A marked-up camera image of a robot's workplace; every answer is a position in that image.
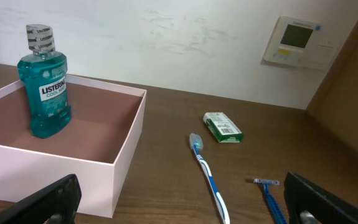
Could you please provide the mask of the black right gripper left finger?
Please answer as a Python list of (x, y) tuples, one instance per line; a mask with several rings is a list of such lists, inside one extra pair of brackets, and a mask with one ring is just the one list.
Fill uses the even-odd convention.
[(74, 224), (82, 192), (69, 174), (0, 212), (0, 224)]

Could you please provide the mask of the green white soap box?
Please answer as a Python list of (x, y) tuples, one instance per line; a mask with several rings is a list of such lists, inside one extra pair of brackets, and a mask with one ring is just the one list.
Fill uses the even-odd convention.
[(205, 113), (203, 121), (219, 143), (240, 143), (243, 133), (223, 112)]

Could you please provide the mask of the teal mouthwash bottle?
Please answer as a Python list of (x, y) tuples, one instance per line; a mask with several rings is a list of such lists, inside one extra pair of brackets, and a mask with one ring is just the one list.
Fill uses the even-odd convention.
[(67, 57), (55, 49), (53, 30), (43, 24), (26, 25), (32, 51), (17, 64), (31, 111), (31, 131), (49, 138), (69, 124), (72, 113), (67, 96)]

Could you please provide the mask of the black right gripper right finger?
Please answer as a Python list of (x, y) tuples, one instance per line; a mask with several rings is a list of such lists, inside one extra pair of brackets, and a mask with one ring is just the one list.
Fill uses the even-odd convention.
[(358, 208), (299, 174), (288, 172), (284, 196), (290, 223), (301, 223), (309, 212), (320, 223), (358, 224)]

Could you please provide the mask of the pink cardboard box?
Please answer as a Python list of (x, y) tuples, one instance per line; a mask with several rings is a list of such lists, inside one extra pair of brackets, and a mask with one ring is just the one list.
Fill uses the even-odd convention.
[(30, 130), (24, 84), (0, 88), (0, 200), (18, 202), (69, 174), (80, 213), (112, 217), (142, 132), (146, 90), (69, 75), (72, 119), (41, 139)]

